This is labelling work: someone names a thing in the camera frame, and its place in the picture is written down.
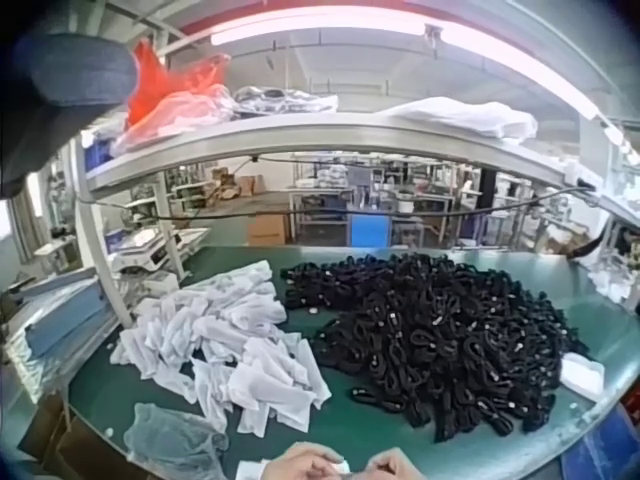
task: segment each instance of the workbench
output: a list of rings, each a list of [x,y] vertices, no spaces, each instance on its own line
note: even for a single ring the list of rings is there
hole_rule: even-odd
[[[286,285],[279,278],[281,268],[303,261],[323,263],[349,254],[365,253],[388,256],[392,251],[308,247],[205,248],[186,262],[185,269],[194,274],[188,282],[196,282],[266,259],[274,271],[278,295],[282,296]],[[230,448],[223,457],[228,478],[235,477],[240,460],[274,458],[293,442],[304,440],[335,448],[347,458],[354,470],[362,469],[373,454],[398,446],[429,480],[512,480],[525,477],[547,464],[592,429],[640,372],[640,324],[637,319],[598,295],[587,278],[587,272],[570,264],[564,257],[497,252],[458,252],[451,257],[472,263],[481,270],[506,270],[526,288],[534,292],[546,291],[554,305],[564,309],[568,323],[580,329],[580,337],[590,347],[593,357],[605,365],[604,398],[594,405],[560,388],[556,392],[557,403],[550,423],[535,433],[521,433],[516,423],[514,433],[501,438],[483,424],[470,434],[459,434],[448,442],[434,444],[433,422],[423,429],[414,430],[400,415],[353,403],[345,392],[355,380],[323,369],[322,374],[333,397],[322,410],[313,409],[308,434],[271,420],[264,439],[241,435],[236,433],[239,412],[232,415],[227,429]],[[328,312],[311,315],[305,310],[292,312],[284,329],[301,331],[309,336],[333,315]],[[140,380],[134,366],[110,365],[111,350],[107,344],[114,340],[115,335],[103,344],[70,386],[73,410],[103,436],[108,428],[113,429],[110,438],[105,436],[106,441],[124,450],[123,433],[133,423],[133,408],[138,402],[152,402],[163,408],[201,414],[197,404],[189,405],[182,397],[160,388],[152,380]]]

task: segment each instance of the white fabric piece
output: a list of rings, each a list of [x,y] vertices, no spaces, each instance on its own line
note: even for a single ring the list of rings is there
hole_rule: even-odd
[[[285,372],[282,365],[275,361],[266,351],[258,351],[255,353],[245,352],[242,356],[242,362],[252,367],[262,370],[267,375],[272,376],[285,385],[293,386],[293,378]]]
[[[235,404],[258,410],[259,402],[267,403],[297,426],[307,423],[315,394],[278,382],[263,371],[244,363],[238,364],[227,385],[229,397]]]
[[[204,315],[204,312],[209,307],[209,302],[204,297],[196,297],[193,299],[193,302],[189,306],[189,310],[193,313],[195,318],[201,317]]]
[[[284,333],[282,330],[278,330],[276,338],[285,345],[289,353],[295,355],[298,343],[302,340],[302,334],[300,332]]]
[[[604,391],[604,365],[578,355],[565,353],[562,357],[560,382],[583,397],[598,402]]]
[[[191,340],[192,320],[193,314],[188,308],[181,308],[169,320],[160,348],[160,354],[167,365],[179,367],[191,356],[192,352],[187,347]]]
[[[513,139],[521,143],[535,138],[538,122],[530,113],[499,102],[471,105],[447,97],[404,103],[378,112],[421,122],[434,122],[471,130],[480,135]]]
[[[278,412],[278,414],[276,415],[276,420],[289,428],[293,428],[294,430],[300,430],[301,432],[309,433],[309,409],[301,410],[300,412],[298,412],[298,416],[289,416],[282,412]]]
[[[206,339],[225,345],[238,355],[242,355],[244,344],[249,340],[246,332],[212,316],[198,318],[193,324],[193,330]]]
[[[203,292],[195,292],[183,288],[167,295],[167,297],[171,298],[176,305],[184,307],[191,306],[198,298],[202,298]]]
[[[222,310],[220,317],[242,330],[253,330],[265,324],[278,324],[287,320],[287,312],[279,301],[255,293],[246,298],[246,301]]]
[[[163,362],[158,362],[153,381],[162,388],[181,395],[187,402],[191,404],[196,403],[197,396],[194,381],[180,373],[177,369],[171,368]]]
[[[213,428],[224,433],[227,430],[226,385],[233,369],[222,364],[210,365],[195,358],[192,362],[196,397],[202,413]]]
[[[202,340],[202,353],[207,363],[224,363],[232,362],[234,360],[239,361],[241,356],[215,340],[204,339]]]
[[[238,462],[235,480],[260,480],[260,478],[262,478],[262,472],[269,462],[270,460],[265,459],[262,459],[260,462],[240,460],[240,462]],[[336,472],[340,475],[348,475],[351,473],[351,467],[346,460],[340,463],[334,463],[333,468],[335,468]]]
[[[309,345],[307,339],[301,340],[300,343],[298,343],[296,360],[307,369],[311,391],[316,394],[313,405],[320,410],[322,404],[331,398],[331,390],[329,390],[327,383],[322,378],[316,359],[311,351],[311,345]]]
[[[258,410],[242,411],[238,423],[238,433],[253,433],[258,438],[264,438],[269,421],[269,405],[260,402]]]
[[[122,342],[118,340],[116,346],[113,348],[113,352],[109,355],[109,363],[111,365],[129,365],[131,360],[122,345]]]
[[[164,342],[164,325],[159,318],[151,320],[146,325],[147,337],[144,344],[155,352],[159,352]]]
[[[272,276],[271,267],[266,260],[261,260],[257,263],[252,263],[246,267],[237,268],[230,272],[214,275],[211,278],[207,278],[193,285],[183,288],[183,291],[188,290],[208,290],[210,288],[218,289],[221,285],[228,285],[237,278],[248,278],[254,282],[255,285],[266,282]]]
[[[162,318],[165,323],[168,323],[176,316],[177,310],[173,297],[166,296],[160,300],[160,318]]]
[[[160,313],[160,300],[145,297],[135,306],[133,313],[137,316],[151,315],[155,316]]]
[[[236,470],[236,480],[260,480],[267,463],[269,463],[267,460],[262,462],[240,460]]]
[[[145,333],[141,328],[129,328],[120,333],[120,341],[131,363],[140,371],[140,378],[151,378],[158,367],[158,358],[144,344]]]
[[[260,352],[265,351],[273,360],[282,366],[284,371],[291,376],[296,382],[302,385],[309,385],[309,377],[307,369],[289,357],[286,352],[282,352],[273,342],[262,338],[250,338],[247,340],[245,351],[259,357]]]

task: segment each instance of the pile of white fabric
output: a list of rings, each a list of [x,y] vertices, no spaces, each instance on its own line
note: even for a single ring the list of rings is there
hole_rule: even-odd
[[[263,437],[274,416],[307,432],[311,405],[319,409],[331,392],[309,342],[275,326],[286,312],[271,276],[261,261],[143,300],[136,325],[120,333],[111,363],[132,363],[142,379],[199,402],[219,432],[226,431],[233,404],[244,409],[240,433]],[[205,361],[193,357],[197,350]],[[193,379],[180,372],[187,362]]]

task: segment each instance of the clear plastic bag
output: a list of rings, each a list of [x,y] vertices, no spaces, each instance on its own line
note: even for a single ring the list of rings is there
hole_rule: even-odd
[[[161,478],[225,480],[219,457],[229,439],[202,417],[138,403],[124,443],[129,461]]]
[[[498,102],[470,105],[452,98],[433,97],[398,105],[378,113],[442,123],[487,137],[512,139],[515,143],[535,138],[538,132],[538,122],[533,115],[513,110]]]
[[[236,113],[241,117],[338,110],[337,95],[319,97],[300,90],[248,86],[238,90],[233,98],[237,102]]]

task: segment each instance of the fluorescent light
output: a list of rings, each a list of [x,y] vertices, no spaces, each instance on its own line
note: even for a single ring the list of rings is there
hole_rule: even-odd
[[[609,141],[615,146],[620,147],[624,143],[624,134],[613,125],[609,125],[604,129],[604,134]]]
[[[508,43],[454,23],[444,27],[440,38],[443,42],[482,55],[533,80],[567,102],[587,120],[593,120],[599,113],[596,104],[580,90],[543,63]]]
[[[268,33],[311,28],[364,28],[424,35],[426,25],[442,21],[410,12],[376,7],[303,7],[260,13],[232,20],[213,28],[211,43],[225,43]]]
[[[505,65],[567,102],[583,117],[592,120],[598,107],[564,78],[515,47],[490,35],[456,23],[399,10],[320,6],[289,8],[231,20],[211,29],[211,43],[225,43],[258,35],[313,28],[361,28],[423,36],[428,26],[442,28],[441,39]]]

